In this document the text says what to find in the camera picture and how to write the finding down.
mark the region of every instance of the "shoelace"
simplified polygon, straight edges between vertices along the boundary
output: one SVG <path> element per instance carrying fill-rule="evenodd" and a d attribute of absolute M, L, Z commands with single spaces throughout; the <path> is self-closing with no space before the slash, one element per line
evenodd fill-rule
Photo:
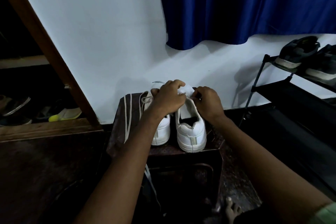
<path fill-rule="evenodd" d="M 146 92 L 148 92 L 148 91 L 143 92 L 143 93 L 140 95 L 140 97 L 139 97 L 139 112 L 140 112 L 140 118 L 141 118 L 141 115 L 142 115 L 142 107 L 143 107 L 144 104 L 146 103 L 146 99 L 150 99 L 150 98 L 152 98 L 152 96 L 150 96 L 150 97 L 143 97 L 143 98 L 141 99 L 141 96 L 142 96 L 143 94 L 145 94 Z M 132 94 L 130 94 L 130 105 L 129 105 L 130 107 L 129 107 L 129 120 L 128 120 L 128 125 L 127 125 L 127 109 L 126 109 L 127 105 L 126 105 L 126 96 L 124 96 L 124 104 L 125 104 L 125 141 L 124 141 L 124 143 L 125 143 L 125 142 L 127 141 L 127 139 L 128 139 L 129 131 L 130 131 L 130 129 L 131 129 L 131 122 L 132 122 Z M 156 190 L 155 190 L 154 185 L 153 185 L 153 183 L 152 183 L 151 173 L 149 172 L 149 168 L 148 168 L 148 165 L 147 165 L 147 164 L 146 164 L 146 167 L 145 167 L 145 175 L 146 175 L 147 179 L 149 180 L 150 186 L 152 187 L 152 189 L 153 189 L 153 191 L 154 191 L 155 199 L 156 199 L 157 203 L 159 204 L 159 206 L 160 206 L 160 211 L 161 211 L 161 205 L 160 205 L 160 203 L 159 203 L 159 201 L 158 201 L 158 198 L 157 198 L 157 195 L 156 195 Z"/>

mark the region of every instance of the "white shoelace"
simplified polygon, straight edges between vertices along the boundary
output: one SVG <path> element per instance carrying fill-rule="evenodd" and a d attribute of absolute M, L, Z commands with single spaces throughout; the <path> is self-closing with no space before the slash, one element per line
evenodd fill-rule
<path fill-rule="evenodd" d="M 140 118 L 141 118 L 141 116 L 142 116 L 142 108 L 143 108 L 143 106 L 144 106 L 144 104 L 145 103 L 148 103 L 148 101 L 146 101 L 146 99 L 150 99 L 150 98 L 152 98 L 152 96 L 149 96 L 149 97 L 143 97 L 143 98 L 141 98 L 141 96 L 143 95 L 143 94 L 145 94 L 146 92 L 148 92 L 148 91 L 145 91 L 145 92 L 143 92 L 141 95 L 140 95 L 140 97 L 139 97 L 139 112 L 140 112 Z M 129 107 L 129 121 L 128 121 L 128 125 L 127 125 L 127 105 L 126 105 L 126 96 L 124 96 L 124 104 L 125 104 L 125 141 L 124 141 L 124 143 L 127 141 L 127 139 L 128 139 L 128 136 L 129 136 L 129 131 L 130 131 L 130 129 L 131 129 L 131 122 L 132 122 L 132 94 L 130 94 L 130 107 Z M 161 211 L 161 205 L 160 205 L 160 203 L 159 203 L 159 201 L 158 201 L 158 198 L 157 198 L 157 195 L 156 195 L 156 190 L 155 190 L 155 188 L 154 188 L 154 185 L 153 185 L 153 183 L 152 183 L 152 177 L 151 177 L 151 173 L 149 172 L 149 168 L 148 168 L 148 165 L 146 164 L 146 167 L 145 167 L 145 175 L 146 175 L 146 177 L 147 177 L 147 179 L 149 180 L 149 183 L 150 183 L 150 185 L 151 185 L 151 187 L 152 187 L 152 189 L 153 189 L 153 191 L 154 191 L 154 194 L 155 194 L 155 199 L 156 199 L 156 201 L 157 201 L 157 203 L 159 204 L 159 206 L 160 206 L 160 211 Z"/>

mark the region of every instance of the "wall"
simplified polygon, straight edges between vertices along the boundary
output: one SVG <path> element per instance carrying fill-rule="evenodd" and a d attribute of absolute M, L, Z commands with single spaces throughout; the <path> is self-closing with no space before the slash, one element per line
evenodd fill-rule
<path fill-rule="evenodd" d="M 119 99 L 153 81 L 181 79 L 214 88 L 225 109 L 244 106 L 264 54 L 278 55 L 300 36 L 254 35 L 245 44 L 204 41 L 187 51 L 165 45 L 161 0 L 29 0 L 99 120 L 112 123 Z M 321 45 L 336 44 L 321 35 Z M 284 79 L 269 66 L 259 83 Z M 322 98 L 333 93 L 304 79 L 293 83 Z M 267 103 L 258 94 L 252 105 Z"/>

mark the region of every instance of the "person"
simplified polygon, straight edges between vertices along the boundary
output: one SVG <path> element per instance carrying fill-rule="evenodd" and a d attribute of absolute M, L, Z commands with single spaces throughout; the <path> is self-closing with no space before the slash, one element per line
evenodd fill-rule
<path fill-rule="evenodd" d="M 154 100 L 143 112 L 117 158 L 89 197 L 75 223 L 132 222 L 144 169 L 155 131 L 164 116 L 180 108 L 186 99 L 177 90 L 185 83 L 168 81 L 152 89 Z M 198 87 L 191 96 L 200 115 L 215 127 L 238 156 L 260 198 L 285 223 L 336 223 L 335 204 L 306 180 L 241 131 L 224 114 L 216 91 Z M 227 199 L 230 223 L 240 214 Z"/>

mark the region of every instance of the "yellow shoe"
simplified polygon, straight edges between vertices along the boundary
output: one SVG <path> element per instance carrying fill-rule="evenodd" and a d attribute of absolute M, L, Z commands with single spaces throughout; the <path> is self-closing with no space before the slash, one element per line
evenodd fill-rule
<path fill-rule="evenodd" d="M 59 114 L 55 114 L 49 117 L 49 122 L 51 121 L 59 121 L 59 120 L 71 120 L 76 119 L 82 114 L 81 109 L 74 108 L 74 109 L 67 109 L 64 108 Z"/>

